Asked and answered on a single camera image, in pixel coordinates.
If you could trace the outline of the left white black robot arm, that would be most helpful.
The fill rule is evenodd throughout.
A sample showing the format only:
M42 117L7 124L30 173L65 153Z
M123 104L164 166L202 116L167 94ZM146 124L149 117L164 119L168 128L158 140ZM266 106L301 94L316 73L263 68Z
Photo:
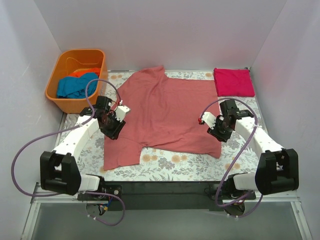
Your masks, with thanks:
M97 131L116 140L125 126L125 116L130 108L119 103L111 108L112 100L98 96L96 103L85 107L79 114L75 128L52 151L40 156L40 185L43 190L58 194L75 195L89 192L95 200L106 196L102 176L81 174L77 161L87 142Z

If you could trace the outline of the dusty pink t shirt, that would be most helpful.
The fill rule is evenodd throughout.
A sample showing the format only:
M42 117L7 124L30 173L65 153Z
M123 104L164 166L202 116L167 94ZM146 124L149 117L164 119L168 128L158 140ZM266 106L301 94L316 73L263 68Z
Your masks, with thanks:
M104 140L104 170L139 164L145 147L221 156L221 143L198 122L218 99L213 80L170 78L158 66L135 72L118 92L130 112L118 139Z

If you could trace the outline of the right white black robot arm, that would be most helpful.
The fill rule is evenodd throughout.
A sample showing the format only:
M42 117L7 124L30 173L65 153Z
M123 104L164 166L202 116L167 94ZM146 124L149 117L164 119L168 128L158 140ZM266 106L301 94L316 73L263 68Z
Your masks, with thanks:
M259 125L258 117L250 106L240 110L236 98L222 98L220 115L204 110L199 123L208 126L207 133L226 143L233 132L244 140L242 147L250 147L258 157L256 171L228 174L222 178L218 191L225 191L237 199L246 191L271 195L295 191L299 187L299 157L294 149L286 149L275 142Z

